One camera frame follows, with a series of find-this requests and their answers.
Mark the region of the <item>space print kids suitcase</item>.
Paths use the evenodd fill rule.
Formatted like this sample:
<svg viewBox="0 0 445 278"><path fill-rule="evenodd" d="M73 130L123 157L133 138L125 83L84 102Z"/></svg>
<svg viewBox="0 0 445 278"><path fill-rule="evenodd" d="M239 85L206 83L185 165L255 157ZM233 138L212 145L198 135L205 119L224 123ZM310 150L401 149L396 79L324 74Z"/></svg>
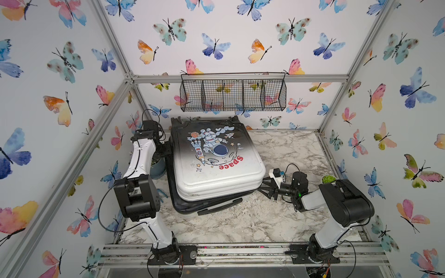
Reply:
<svg viewBox="0 0 445 278"><path fill-rule="evenodd" d="M173 118L171 123L166 172L176 212L220 212L242 203L260 187L265 164L237 116Z"/></svg>

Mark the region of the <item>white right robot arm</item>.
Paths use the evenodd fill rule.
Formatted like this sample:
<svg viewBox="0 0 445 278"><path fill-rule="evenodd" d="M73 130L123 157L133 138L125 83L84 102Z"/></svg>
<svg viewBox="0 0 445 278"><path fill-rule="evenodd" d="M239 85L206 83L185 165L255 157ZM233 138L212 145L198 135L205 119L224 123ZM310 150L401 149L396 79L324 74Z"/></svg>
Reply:
<svg viewBox="0 0 445 278"><path fill-rule="evenodd" d="M315 264L338 263L334 252L340 239L352 228L364 226L371 220L375 213L373 204L348 179L335 179L311 192L305 173L295 171L290 183L284 182L284 176L280 169L271 170L258 191L268 199L278 200L279 196L290 198L290 203L299 213L327 208L330 214L324 226L311 235L306 246L295 245L287 253L297 257L295 264L308 261Z"/></svg>

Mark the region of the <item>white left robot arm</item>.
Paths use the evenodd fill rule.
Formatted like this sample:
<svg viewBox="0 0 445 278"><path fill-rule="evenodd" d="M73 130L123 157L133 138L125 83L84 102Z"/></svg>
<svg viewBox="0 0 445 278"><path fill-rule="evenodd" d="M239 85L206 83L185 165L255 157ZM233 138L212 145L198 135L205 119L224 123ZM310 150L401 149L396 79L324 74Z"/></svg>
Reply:
<svg viewBox="0 0 445 278"><path fill-rule="evenodd" d="M141 226L152 240L149 263L174 265L181 252L174 233L167 228L160 210L161 198L150 176L151 162L160 145L153 130L137 130L131 138L133 154L124 176L113 189L122 215Z"/></svg>

